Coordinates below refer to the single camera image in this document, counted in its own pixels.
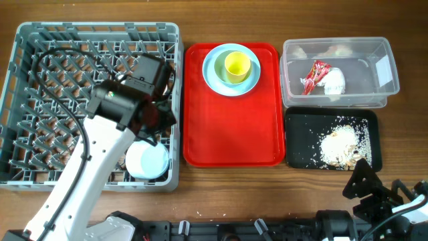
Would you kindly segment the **rice food leftovers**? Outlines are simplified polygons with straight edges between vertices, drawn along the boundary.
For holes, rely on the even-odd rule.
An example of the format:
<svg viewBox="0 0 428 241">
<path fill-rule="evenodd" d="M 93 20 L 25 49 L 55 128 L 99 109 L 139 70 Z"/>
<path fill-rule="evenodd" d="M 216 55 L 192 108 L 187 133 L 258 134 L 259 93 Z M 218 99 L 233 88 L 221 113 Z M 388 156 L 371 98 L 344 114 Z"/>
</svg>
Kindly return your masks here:
<svg viewBox="0 0 428 241">
<path fill-rule="evenodd" d="M 357 161 L 372 165 L 372 147 L 368 120 L 355 116 L 325 116 L 327 126 L 316 132 L 310 145 L 309 163 L 305 167 L 352 171 Z"/>
</svg>

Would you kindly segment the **small light blue bowl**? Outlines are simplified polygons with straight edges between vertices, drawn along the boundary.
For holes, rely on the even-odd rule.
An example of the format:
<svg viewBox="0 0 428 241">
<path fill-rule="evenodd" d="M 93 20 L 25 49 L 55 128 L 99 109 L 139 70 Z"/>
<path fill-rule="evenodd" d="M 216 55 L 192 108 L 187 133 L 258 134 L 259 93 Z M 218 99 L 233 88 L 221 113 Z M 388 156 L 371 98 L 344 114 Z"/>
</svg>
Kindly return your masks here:
<svg viewBox="0 0 428 241">
<path fill-rule="evenodd" d="M 127 150 L 124 162 L 133 178 L 156 179 L 169 167 L 169 152 L 162 143 L 153 146 L 135 141 Z"/>
</svg>

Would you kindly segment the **large light blue plate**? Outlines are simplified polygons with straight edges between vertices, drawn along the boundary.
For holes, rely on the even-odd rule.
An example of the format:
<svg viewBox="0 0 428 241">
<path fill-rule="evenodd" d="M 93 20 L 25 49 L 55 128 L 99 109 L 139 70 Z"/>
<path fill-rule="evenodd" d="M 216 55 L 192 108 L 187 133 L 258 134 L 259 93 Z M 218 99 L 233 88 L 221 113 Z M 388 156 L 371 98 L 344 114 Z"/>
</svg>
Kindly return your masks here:
<svg viewBox="0 0 428 241">
<path fill-rule="evenodd" d="M 215 60 L 220 53 L 227 50 L 243 52 L 251 59 L 251 74 L 245 82 L 238 86 L 225 85 L 215 73 Z M 202 73 L 204 81 L 214 92 L 223 96 L 241 96 L 249 92 L 257 85 L 261 76 L 261 66 L 258 58 L 249 48 L 240 44 L 221 44 L 217 47 L 214 47 L 206 55 L 205 59 L 203 60 Z"/>
</svg>

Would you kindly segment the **light green bowl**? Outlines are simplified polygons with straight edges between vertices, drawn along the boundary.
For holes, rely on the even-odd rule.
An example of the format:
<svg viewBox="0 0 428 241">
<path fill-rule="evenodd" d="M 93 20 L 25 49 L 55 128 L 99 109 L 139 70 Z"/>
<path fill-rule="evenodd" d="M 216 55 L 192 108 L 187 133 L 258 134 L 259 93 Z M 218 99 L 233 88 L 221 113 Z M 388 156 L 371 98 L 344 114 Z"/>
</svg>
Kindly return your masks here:
<svg viewBox="0 0 428 241">
<path fill-rule="evenodd" d="M 238 86 L 240 84 L 242 84 L 243 82 L 245 82 L 247 80 L 247 78 L 249 77 L 249 75 L 251 74 L 252 71 L 252 63 L 251 63 L 251 68 L 250 71 L 248 72 L 247 76 L 245 77 L 244 81 L 239 83 L 239 84 L 232 84 L 230 83 L 230 81 L 228 81 L 227 79 L 227 75 L 226 75 L 226 69 L 225 69 L 225 65 L 224 65 L 224 61 L 225 58 L 228 54 L 230 54 L 231 52 L 235 52 L 232 50 L 227 50 L 224 51 L 222 53 L 219 54 L 219 56 L 217 57 L 217 59 L 215 60 L 215 73 L 216 75 L 218 75 L 218 77 L 220 78 L 220 80 L 228 86 Z"/>
</svg>

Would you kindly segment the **yellow plastic cup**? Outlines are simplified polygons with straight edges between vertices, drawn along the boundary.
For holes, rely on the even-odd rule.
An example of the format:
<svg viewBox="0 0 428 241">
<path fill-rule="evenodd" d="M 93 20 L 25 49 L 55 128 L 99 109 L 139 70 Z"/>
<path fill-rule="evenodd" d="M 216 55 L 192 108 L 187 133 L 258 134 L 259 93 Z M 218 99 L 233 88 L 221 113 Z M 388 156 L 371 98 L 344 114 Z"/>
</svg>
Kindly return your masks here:
<svg viewBox="0 0 428 241">
<path fill-rule="evenodd" d="M 239 84 L 244 81 L 251 68 L 251 60 L 243 52 L 235 51 L 228 54 L 224 61 L 228 81 Z"/>
</svg>

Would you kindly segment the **white napkin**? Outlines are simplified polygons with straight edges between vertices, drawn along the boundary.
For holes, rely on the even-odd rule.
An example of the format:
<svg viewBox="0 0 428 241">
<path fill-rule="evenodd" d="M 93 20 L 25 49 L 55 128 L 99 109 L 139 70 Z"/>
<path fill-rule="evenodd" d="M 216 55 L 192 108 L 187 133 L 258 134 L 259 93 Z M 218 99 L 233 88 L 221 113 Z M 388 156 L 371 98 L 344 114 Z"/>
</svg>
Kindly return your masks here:
<svg viewBox="0 0 428 241">
<path fill-rule="evenodd" d="M 344 94 L 345 78 L 339 68 L 331 68 L 329 73 L 315 86 L 324 88 L 326 95 Z"/>
</svg>

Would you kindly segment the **red snack wrapper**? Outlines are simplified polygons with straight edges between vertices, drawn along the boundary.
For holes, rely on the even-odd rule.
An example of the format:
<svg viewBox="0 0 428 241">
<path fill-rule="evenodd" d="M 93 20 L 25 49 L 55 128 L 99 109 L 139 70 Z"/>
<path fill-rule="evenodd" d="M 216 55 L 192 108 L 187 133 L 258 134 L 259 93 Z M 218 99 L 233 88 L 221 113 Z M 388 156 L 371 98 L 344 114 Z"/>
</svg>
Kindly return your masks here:
<svg viewBox="0 0 428 241">
<path fill-rule="evenodd" d="M 315 60 L 307 76 L 302 79 L 304 90 L 302 95 L 309 95 L 315 86 L 329 73 L 332 66 L 321 60 Z"/>
</svg>

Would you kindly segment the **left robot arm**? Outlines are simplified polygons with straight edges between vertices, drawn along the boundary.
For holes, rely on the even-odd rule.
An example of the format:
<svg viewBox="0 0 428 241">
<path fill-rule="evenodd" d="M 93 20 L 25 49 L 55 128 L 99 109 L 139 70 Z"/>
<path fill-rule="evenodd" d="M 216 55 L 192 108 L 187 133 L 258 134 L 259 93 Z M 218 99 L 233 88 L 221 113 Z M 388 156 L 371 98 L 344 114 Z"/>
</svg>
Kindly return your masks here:
<svg viewBox="0 0 428 241">
<path fill-rule="evenodd" d="M 90 214 L 119 158 L 143 131 L 152 136 L 176 123 L 163 110 L 167 84 L 147 92 L 105 80 L 91 92 L 80 138 L 54 189 L 22 230 L 4 240 L 84 240 Z"/>
</svg>

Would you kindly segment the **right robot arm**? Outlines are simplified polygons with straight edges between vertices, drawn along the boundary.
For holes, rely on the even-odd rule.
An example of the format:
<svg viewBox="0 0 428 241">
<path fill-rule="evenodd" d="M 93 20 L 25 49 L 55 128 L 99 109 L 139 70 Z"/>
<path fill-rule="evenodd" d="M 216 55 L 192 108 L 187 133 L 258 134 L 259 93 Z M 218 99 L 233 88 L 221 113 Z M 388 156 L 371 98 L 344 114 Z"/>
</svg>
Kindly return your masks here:
<svg viewBox="0 0 428 241">
<path fill-rule="evenodd" d="M 413 227 L 427 221 L 427 182 L 420 181 L 408 189 L 397 179 L 389 189 L 365 159 L 356 162 L 342 195 L 360 199 L 352 208 L 353 215 L 370 224 L 370 228 L 366 232 L 358 231 L 347 211 L 318 211 L 314 239 L 408 240 Z"/>
</svg>

